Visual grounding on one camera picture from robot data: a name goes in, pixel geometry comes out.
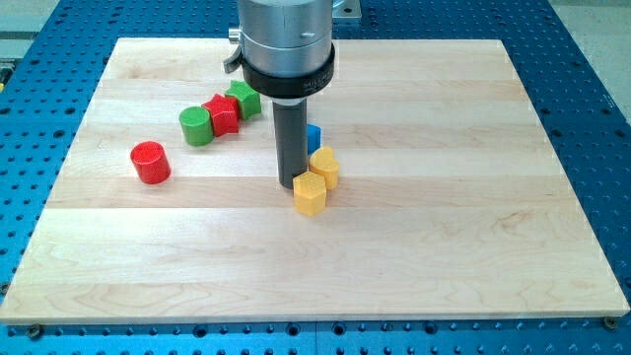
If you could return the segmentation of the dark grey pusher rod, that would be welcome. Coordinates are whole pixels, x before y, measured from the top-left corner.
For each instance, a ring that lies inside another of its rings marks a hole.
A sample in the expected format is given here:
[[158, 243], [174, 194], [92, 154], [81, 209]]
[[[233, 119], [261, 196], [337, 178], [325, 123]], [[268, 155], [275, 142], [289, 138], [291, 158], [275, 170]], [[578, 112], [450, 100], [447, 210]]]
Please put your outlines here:
[[292, 189], [293, 179], [308, 170], [307, 102], [272, 104], [279, 182]]

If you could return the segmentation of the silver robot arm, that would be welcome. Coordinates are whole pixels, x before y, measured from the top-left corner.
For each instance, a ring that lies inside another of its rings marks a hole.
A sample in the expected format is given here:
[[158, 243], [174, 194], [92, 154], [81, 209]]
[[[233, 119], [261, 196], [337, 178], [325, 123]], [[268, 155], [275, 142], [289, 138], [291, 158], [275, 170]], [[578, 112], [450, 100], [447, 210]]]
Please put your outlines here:
[[272, 100], [278, 177], [291, 189], [308, 170], [307, 98], [334, 74], [333, 21], [362, 18], [358, 1], [238, 0], [239, 25], [229, 30], [236, 51], [224, 71]]

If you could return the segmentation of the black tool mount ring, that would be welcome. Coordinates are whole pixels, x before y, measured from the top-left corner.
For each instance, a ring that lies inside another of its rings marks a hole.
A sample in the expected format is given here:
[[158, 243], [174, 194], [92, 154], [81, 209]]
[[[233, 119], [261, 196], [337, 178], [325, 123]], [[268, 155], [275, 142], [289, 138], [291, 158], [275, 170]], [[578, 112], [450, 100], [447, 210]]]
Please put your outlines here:
[[254, 69], [242, 59], [243, 76], [254, 90], [272, 99], [303, 99], [324, 89], [332, 80], [335, 67], [335, 46], [332, 44], [328, 58], [316, 71], [292, 78], [274, 77]]

